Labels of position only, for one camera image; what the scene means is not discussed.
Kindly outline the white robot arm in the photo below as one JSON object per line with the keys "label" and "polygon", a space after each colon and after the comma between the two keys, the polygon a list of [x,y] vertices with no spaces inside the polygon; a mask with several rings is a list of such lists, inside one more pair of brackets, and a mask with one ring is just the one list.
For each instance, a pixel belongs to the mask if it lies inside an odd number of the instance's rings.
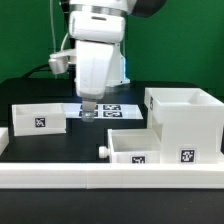
{"label": "white robot arm", "polygon": [[94,120],[97,101],[105,92],[130,80],[120,44],[125,36],[127,15],[148,18],[167,0],[67,0],[68,32],[73,49],[50,55],[49,65],[57,75],[76,67],[76,94],[82,98],[82,120]]}

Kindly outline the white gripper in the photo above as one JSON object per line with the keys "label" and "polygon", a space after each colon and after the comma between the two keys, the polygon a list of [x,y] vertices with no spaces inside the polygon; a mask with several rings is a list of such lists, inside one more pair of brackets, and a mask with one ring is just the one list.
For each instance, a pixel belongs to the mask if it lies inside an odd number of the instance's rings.
{"label": "white gripper", "polygon": [[[76,64],[76,92],[82,98],[101,99],[113,63],[119,59],[117,46],[123,40],[125,19],[121,16],[72,11],[69,35],[76,48],[50,55],[54,74],[64,73],[70,63]],[[82,120],[94,121],[95,101],[82,101]]]}

